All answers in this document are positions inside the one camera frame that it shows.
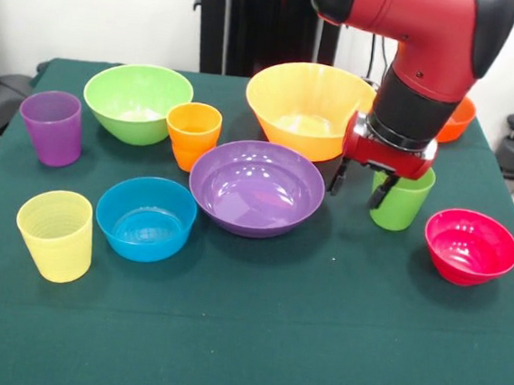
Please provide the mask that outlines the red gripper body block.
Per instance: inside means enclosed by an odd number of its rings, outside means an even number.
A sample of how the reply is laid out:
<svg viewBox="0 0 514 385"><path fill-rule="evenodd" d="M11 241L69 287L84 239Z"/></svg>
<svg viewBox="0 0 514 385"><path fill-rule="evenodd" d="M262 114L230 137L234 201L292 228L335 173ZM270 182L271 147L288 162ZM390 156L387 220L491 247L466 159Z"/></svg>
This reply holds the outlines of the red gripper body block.
<svg viewBox="0 0 514 385"><path fill-rule="evenodd" d="M408 179L419 179L431 168L438 152L437 140L430 141L424 151L402 150L382 141L368 122L360 111L352 114L343 139L343 160Z"/></svg>

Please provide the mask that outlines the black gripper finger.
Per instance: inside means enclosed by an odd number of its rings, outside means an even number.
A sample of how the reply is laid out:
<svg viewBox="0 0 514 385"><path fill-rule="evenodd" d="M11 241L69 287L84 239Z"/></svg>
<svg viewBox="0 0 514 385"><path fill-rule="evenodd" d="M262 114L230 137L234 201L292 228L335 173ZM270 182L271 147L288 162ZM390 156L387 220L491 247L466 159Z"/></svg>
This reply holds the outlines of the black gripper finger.
<svg viewBox="0 0 514 385"><path fill-rule="evenodd" d="M380 179L377 187L373 190L371 197L368 200L368 208L377 209L383 203L390 190L399 182L400 178L391 173L381 171L375 172L375 179Z"/></svg>
<svg viewBox="0 0 514 385"><path fill-rule="evenodd" d="M339 167L336 169L334 176L331 179L331 183L328 187L330 195L336 196L340 188L344 184L344 178L346 177L346 171L349 168L350 159L342 158Z"/></svg>

